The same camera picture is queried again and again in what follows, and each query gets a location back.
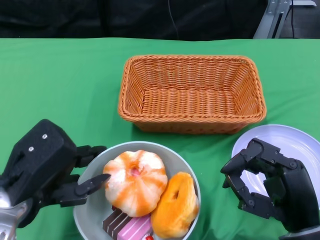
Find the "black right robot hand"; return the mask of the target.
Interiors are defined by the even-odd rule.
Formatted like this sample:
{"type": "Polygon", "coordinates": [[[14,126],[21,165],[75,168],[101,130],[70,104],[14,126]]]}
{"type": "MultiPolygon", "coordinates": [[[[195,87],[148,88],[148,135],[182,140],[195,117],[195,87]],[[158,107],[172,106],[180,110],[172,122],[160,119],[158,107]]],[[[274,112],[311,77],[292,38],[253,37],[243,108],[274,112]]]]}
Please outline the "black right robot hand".
{"type": "Polygon", "coordinates": [[[310,175],[298,159],[288,158],[280,148],[253,138],[246,148],[220,170],[223,188],[231,188],[238,208],[258,217],[280,221],[288,231],[282,239],[319,239],[319,204],[310,175]],[[243,171],[265,175],[267,196],[250,192],[241,179],[243,171]]]}

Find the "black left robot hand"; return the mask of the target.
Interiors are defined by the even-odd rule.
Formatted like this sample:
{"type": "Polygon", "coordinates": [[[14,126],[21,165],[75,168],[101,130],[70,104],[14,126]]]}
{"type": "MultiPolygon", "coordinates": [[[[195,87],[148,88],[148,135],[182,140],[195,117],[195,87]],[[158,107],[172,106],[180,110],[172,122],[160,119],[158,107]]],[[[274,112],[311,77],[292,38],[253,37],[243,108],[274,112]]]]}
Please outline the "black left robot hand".
{"type": "MultiPolygon", "coordinates": [[[[105,146],[91,147],[85,145],[78,147],[74,166],[76,168],[88,166],[95,157],[106,149],[105,146]]],[[[83,183],[78,183],[79,177],[77,174],[69,175],[65,181],[51,193],[48,205],[60,205],[62,208],[84,205],[87,202],[88,196],[104,187],[111,175],[109,173],[102,173],[83,183]]]]}

